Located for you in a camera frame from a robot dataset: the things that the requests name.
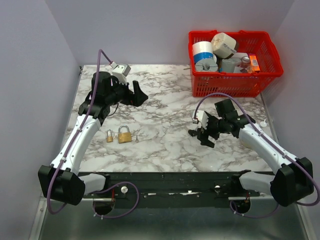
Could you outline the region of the red plastic basket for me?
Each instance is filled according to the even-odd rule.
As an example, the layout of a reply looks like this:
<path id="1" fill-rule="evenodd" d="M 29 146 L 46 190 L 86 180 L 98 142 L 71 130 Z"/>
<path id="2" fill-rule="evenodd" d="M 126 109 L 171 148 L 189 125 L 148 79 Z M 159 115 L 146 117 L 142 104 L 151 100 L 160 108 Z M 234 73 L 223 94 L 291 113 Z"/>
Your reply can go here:
<path id="1" fill-rule="evenodd" d="M 225 93 L 236 98 L 255 98 L 284 70 L 276 46 L 265 31 L 227 32 L 239 43 L 240 52 L 256 56 L 260 68 L 258 73 L 199 72 L 195 69 L 192 45 L 210 41 L 217 30 L 194 30 L 188 33 L 188 55 L 190 59 L 191 92 L 194 97 L 211 93 Z"/>

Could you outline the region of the grey box in basket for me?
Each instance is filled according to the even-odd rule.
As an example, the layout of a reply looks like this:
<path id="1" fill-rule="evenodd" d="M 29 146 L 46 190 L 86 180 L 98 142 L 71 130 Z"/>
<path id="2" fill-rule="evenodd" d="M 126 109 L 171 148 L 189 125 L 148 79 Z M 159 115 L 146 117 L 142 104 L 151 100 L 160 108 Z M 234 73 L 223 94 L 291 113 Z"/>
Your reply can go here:
<path id="1" fill-rule="evenodd" d="M 228 58 L 220 61 L 220 71 L 225 73 L 233 73 L 235 67 L 240 65 L 242 60 L 240 58 Z"/>

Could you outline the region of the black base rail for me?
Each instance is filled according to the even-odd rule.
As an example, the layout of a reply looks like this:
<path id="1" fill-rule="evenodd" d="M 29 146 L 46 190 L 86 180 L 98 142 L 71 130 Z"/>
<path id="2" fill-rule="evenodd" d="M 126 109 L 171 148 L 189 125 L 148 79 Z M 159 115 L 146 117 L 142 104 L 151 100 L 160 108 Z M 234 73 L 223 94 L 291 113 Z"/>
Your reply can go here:
<path id="1" fill-rule="evenodd" d="M 137 208 L 227 208 L 230 200 L 253 200 L 264 196 L 245 190 L 238 183 L 236 171 L 229 172 L 101 172 L 106 177 L 106 193 L 87 193 L 85 200 L 107 202 L 115 206 Z"/>

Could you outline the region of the white plastic bottle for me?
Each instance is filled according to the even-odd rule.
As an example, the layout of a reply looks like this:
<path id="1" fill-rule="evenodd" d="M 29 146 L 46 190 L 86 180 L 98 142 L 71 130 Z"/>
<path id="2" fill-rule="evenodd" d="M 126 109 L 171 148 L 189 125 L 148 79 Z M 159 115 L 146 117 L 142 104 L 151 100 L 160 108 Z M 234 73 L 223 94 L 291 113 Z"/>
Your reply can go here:
<path id="1" fill-rule="evenodd" d="M 259 123 L 259 125 L 260 125 L 261 128 L 265 128 L 265 127 L 268 126 L 266 120 L 261 121 L 261 122 Z"/>

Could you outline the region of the black padlock with keys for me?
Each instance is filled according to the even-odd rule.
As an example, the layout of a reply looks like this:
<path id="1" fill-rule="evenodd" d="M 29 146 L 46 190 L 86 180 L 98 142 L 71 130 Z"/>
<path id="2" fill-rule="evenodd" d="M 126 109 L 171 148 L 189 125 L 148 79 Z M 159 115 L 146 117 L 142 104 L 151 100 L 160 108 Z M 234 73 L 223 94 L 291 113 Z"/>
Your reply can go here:
<path id="1" fill-rule="evenodd" d="M 202 135 L 202 131 L 201 131 L 200 128 L 198 128 L 197 130 L 189 129 L 189 130 L 188 130 L 188 134 L 189 134 L 191 137 L 197 137 L 197 139 L 200 139 L 200 138 L 201 138 L 201 135 Z"/>

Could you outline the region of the small metal can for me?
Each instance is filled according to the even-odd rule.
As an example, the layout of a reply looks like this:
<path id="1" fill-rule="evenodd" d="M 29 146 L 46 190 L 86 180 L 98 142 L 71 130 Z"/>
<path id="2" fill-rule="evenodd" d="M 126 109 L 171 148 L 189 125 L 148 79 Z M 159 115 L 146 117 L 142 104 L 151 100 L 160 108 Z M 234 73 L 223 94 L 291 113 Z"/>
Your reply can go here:
<path id="1" fill-rule="evenodd" d="M 251 60 L 250 60 L 250 58 L 248 56 L 243 56 L 241 58 L 241 63 L 245 64 L 245 65 L 249 65 L 251 63 Z"/>

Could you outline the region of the large brass padlock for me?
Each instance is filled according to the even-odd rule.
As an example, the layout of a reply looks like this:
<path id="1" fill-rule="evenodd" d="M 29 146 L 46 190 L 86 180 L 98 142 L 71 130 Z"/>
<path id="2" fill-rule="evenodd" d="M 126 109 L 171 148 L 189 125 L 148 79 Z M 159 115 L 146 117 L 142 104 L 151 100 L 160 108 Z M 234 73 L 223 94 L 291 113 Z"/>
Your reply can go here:
<path id="1" fill-rule="evenodd" d="M 130 128 L 127 125 L 121 125 L 118 128 L 118 143 L 130 143 L 132 141 L 132 134 L 130 132 Z"/>

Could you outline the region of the white blue tape roll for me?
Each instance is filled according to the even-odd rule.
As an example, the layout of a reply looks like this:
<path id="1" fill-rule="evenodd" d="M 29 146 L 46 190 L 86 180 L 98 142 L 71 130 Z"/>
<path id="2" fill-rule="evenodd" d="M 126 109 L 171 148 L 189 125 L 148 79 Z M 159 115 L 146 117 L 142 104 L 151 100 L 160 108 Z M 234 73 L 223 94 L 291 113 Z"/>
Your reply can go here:
<path id="1" fill-rule="evenodd" d="M 213 59 L 213 48 L 210 41 L 199 41 L 192 45 L 192 55 L 194 63 L 203 59 Z"/>

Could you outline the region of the beige paper roll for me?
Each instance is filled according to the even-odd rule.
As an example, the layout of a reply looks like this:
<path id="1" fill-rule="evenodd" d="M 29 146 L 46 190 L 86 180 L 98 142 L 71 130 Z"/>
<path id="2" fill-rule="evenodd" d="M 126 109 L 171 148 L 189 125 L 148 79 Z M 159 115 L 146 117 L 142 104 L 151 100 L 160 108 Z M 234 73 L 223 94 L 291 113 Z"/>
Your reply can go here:
<path id="1" fill-rule="evenodd" d="M 224 32 L 217 33 L 211 40 L 213 54 L 221 59 L 228 59 L 238 50 L 237 41 Z"/>

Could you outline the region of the orange small box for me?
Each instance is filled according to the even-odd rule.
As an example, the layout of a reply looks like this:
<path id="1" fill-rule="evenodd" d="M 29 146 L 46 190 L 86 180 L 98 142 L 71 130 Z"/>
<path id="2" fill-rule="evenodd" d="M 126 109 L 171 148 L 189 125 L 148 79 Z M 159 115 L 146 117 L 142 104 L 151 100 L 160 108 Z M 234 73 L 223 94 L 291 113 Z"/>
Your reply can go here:
<path id="1" fill-rule="evenodd" d="M 258 59 L 256 57 L 255 54 L 249 54 L 249 59 L 250 59 L 250 64 L 251 64 L 251 68 L 255 73 L 259 73 L 261 71 L 259 63 L 258 63 Z"/>

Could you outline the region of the small brass padlock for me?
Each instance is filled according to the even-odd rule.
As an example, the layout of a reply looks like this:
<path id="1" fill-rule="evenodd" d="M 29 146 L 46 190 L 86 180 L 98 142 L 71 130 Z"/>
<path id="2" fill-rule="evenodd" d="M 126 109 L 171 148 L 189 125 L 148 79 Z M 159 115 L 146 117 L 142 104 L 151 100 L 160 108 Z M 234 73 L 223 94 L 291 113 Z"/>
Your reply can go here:
<path id="1" fill-rule="evenodd" d="M 108 129 L 106 131 L 106 142 L 107 143 L 112 143 L 116 137 L 117 137 L 117 134 L 114 131 L 112 131 L 111 129 Z"/>

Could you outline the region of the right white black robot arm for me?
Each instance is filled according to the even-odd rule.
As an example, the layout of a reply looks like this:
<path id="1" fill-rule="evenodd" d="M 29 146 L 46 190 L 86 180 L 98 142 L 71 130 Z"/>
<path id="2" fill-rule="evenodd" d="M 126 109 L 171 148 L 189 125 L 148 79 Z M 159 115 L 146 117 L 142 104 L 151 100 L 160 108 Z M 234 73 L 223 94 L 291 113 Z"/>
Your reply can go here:
<path id="1" fill-rule="evenodd" d="M 238 114 L 234 98 L 215 103 L 218 116 L 196 108 L 192 121 L 197 124 L 195 131 L 201 145 L 213 148 L 209 137 L 217 140 L 220 134 L 231 134 L 248 145 L 272 170 L 272 175 L 244 170 L 230 183 L 230 191 L 241 196 L 247 190 L 270 195 L 283 207 L 314 192 L 313 166 L 306 158 L 298 158 L 270 138 L 247 113 Z"/>

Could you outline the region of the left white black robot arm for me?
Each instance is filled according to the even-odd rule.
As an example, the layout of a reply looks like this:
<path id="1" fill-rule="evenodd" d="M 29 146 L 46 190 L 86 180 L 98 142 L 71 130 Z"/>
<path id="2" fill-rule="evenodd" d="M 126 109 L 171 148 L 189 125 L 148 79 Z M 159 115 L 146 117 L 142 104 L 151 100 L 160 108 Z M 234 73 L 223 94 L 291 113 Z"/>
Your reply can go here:
<path id="1" fill-rule="evenodd" d="M 139 107 L 148 99 L 138 81 L 131 84 L 133 89 L 114 73 L 93 74 L 91 91 L 79 106 L 75 126 L 65 145 L 49 166 L 39 168 L 40 186 L 48 201 L 76 206 L 87 194 L 96 193 L 101 198 L 110 194 L 111 185 L 106 182 L 106 176 L 99 173 L 79 176 L 80 165 L 91 140 L 109 116 L 111 106 L 121 103 Z"/>

